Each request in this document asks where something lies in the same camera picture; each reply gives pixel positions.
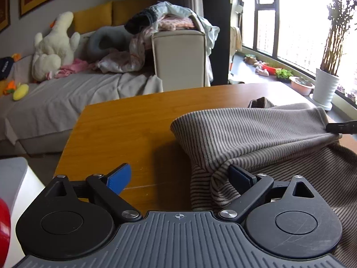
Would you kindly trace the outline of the pink cloth on sofa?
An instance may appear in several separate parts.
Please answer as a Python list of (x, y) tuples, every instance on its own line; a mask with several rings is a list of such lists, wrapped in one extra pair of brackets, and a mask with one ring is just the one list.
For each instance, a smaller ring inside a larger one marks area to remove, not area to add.
[(50, 71), (46, 74), (47, 80), (60, 79), (68, 77), (71, 74), (80, 73), (86, 70), (92, 70), (95, 64), (89, 64), (87, 61), (75, 59), (70, 65), (63, 65), (58, 71)]

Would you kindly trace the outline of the beige ribbed knit sweater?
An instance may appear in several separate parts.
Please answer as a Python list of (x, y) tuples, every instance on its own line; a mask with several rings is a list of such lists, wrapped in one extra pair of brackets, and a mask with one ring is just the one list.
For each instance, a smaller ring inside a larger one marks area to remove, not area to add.
[(305, 103), (275, 106), (265, 98), (246, 108), (195, 111), (171, 131), (191, 160), (191, 206), (217, 211), (239, 197), (228, 167), (286, 181), (301, 175), (342, 223), (335, 257), (356, 266), (356, 154), (326, 131), (325, 111)]

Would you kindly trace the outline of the pile of clothes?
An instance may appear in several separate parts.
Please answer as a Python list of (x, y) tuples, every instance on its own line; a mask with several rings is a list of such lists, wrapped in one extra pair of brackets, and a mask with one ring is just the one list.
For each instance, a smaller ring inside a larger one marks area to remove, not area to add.
[(218, 26), (190, 8), (165, 1), (135, 14), (124, 26), (98, 29), (87, 50), (110, 40), (105, 49), (89, 55), (102, 73), (137, 72), (153, 63), (158, 75), (178, 66), (197, 70), (212, 81), (209, 56), (219, 32)]

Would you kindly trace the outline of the red round object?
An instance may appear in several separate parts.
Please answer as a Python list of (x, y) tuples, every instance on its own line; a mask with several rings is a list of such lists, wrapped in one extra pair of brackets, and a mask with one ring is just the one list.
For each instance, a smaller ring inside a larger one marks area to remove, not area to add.
[(8, 205), (0, 199), (0, 268), (5, 264), (11, 238), (11, 219)]

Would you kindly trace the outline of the yellow cushion left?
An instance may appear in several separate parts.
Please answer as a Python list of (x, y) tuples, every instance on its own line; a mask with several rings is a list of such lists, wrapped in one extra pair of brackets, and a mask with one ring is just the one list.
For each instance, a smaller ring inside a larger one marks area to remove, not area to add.
[(112, 2), (74, 13), (74, 31), (80, 34), (112, 25)]

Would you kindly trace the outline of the yellow plush toy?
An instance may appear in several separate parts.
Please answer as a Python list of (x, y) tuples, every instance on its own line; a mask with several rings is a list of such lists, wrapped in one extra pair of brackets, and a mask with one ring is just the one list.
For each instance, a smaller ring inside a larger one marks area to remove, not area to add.
[(29, 92), (29, 86), (27, 84), (19, 84), (17, 89), (13, 93), (13, 100), (19, 101), (24, 98)]

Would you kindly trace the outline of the black cap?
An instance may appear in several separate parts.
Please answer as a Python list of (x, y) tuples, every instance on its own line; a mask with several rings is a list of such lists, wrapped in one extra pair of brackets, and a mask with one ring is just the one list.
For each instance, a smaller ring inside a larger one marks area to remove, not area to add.
[(13, 64), (14, 59), (10, 56), (2, 57), (0, 59), (0, 80), (6, 80), (6, 78), (8, 78)]

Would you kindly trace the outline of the white box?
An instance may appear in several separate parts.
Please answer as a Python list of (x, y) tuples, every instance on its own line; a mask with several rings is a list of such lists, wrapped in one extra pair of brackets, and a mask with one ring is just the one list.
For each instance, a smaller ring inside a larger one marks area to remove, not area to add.
[(26, 159), (15, 157), (1, 160), (1, 199), (8, 205), (11, 219), (11, 238), (3, 267), (13, 267), (24, 257), (16, 236), (19, 217), (44, 189), (44, 184), (32, 171)]

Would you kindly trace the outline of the pink bowl planter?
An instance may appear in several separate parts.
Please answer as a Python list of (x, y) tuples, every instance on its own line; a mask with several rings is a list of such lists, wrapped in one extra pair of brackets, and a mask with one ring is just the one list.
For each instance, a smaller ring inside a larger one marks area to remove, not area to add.
[(290, 76), (291, 87), (302, 96), (309, 96), (315, 88), (314, 84), (301, 77)]

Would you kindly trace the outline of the orange plush toy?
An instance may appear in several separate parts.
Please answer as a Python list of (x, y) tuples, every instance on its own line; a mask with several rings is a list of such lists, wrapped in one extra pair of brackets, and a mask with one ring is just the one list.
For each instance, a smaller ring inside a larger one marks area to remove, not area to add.
[(16, 91), (17, 86), (15, 84), (14, 80), (11, 80), (5, 87), (5, 89), (3, 90), (3, 94), (4, 95), (8, 95), (8, 94), (12, 94)]

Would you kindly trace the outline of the grey neck pillow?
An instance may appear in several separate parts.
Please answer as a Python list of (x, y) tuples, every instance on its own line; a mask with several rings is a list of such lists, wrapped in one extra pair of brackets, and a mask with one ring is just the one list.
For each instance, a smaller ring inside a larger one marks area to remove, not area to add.
[(123, 25), (101, 27), (87, 42), (87, 57), (90, 61), (99, 61), (112, 51), (126, 51), (132, 38)]

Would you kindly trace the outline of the tall green bamboo plant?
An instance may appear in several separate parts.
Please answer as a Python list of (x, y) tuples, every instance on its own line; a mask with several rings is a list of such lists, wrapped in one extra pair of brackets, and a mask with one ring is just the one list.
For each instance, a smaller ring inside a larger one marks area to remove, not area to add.
[(341, 63), (344, 37), (350, 29), (356, 10), (356, 0), (330, 0), (327, 9), (330, 29), (324, 46), (320, 70), (336, 76)]

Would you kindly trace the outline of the yellow cushion right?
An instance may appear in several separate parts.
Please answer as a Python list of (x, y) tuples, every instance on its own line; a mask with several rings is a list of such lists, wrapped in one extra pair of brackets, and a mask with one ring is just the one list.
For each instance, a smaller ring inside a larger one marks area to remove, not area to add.
[(112, 26), (125, 25), (130, 18), (149, 6), (157, 3), (157, 0), (123, 0), (112, 2)]

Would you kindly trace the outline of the white plush duck toy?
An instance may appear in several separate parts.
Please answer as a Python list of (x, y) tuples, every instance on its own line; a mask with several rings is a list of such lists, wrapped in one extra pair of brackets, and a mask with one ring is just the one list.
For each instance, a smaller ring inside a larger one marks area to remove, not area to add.
[(32, 60), (32, 77), (38, 82), (55, 74), (64, 65), (70, 65), (75, 59), (81, 35), (74, 32), (71, 37), (67, 30), (74, 19), (72, 12), (61, 13), (55, 20), (52, 30), (43, 37), (37, 33), (34, 39), (35, 53)]

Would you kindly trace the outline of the white ribbed plant pot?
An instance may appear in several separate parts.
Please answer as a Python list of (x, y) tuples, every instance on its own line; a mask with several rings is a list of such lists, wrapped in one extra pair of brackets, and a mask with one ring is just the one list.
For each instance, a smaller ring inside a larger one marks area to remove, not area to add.
[(317, 68), (312, 99), (326, 111), (330, 111), (332, 109), (332, 99), (338, 84), (338, 76), (334, 76)]

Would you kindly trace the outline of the grey sofa bed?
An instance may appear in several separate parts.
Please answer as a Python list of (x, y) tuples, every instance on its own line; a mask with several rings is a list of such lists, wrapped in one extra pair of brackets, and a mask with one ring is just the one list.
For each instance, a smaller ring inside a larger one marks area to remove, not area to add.
[(127, 97), (208, 86), (197, 70), (172, 67), (158, 75), (154, 64), (134, 73), (91, 70), (30, 84), (19, 101), (1, 96), (1, 155), (37, 155), (63, 151), (70, 132), (88, 105)]

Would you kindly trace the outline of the yellow cushion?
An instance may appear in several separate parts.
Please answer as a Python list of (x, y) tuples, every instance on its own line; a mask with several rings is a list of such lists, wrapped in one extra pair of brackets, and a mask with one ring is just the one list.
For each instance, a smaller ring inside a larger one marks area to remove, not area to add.
[(123, 0), (112, 2), (112, 26), (125, 25), (130, 18), (149, 6), (157, 3), (157, 0)]
[(74, 31), (80, 34), (112, 25), (112, 2), (74, 13)]

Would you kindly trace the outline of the green leafy tray plant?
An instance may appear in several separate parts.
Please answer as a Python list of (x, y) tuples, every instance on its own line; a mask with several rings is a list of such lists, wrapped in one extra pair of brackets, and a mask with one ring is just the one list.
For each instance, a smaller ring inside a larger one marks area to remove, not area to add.
[(277, 68), (275, 71), (275, 75), (278, 81), (286, 84), (291, 82), (290, 77), (293, 76), (290, 70), (285, 70), (283, 68)]

